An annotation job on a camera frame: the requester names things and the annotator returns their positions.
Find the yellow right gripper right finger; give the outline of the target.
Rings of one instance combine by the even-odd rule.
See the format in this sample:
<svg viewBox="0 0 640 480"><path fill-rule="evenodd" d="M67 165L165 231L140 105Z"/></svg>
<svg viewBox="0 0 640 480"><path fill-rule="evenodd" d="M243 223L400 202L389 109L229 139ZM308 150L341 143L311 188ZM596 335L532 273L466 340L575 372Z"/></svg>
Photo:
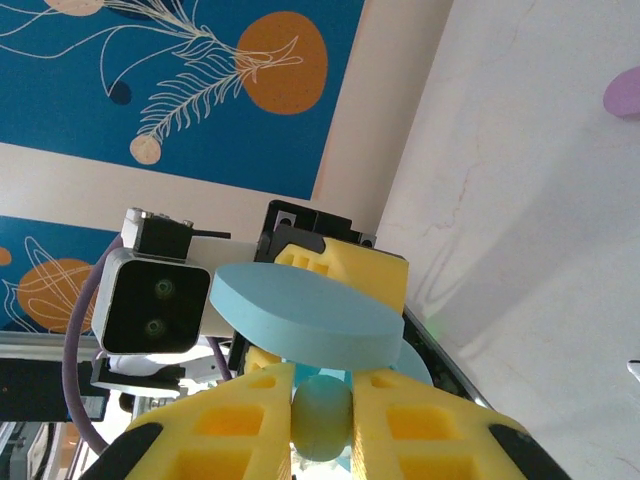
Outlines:
<svg viewBox="0 0 640 480"><path fill-rule="evenodd" d="M518 422L394 370L352 377L356 479L565 479Z"/></svg>

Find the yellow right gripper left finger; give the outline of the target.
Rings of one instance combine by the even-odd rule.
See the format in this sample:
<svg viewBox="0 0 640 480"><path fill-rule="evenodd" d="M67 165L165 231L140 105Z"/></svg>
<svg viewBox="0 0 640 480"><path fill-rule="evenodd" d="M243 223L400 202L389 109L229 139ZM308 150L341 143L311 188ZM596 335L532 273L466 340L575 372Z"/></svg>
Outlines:
<svg viewBox="0 0 640 480"><path fill-rule="evenodd" d="M288 479L294 367L272 364L137 417L85 479Z"/></svg>

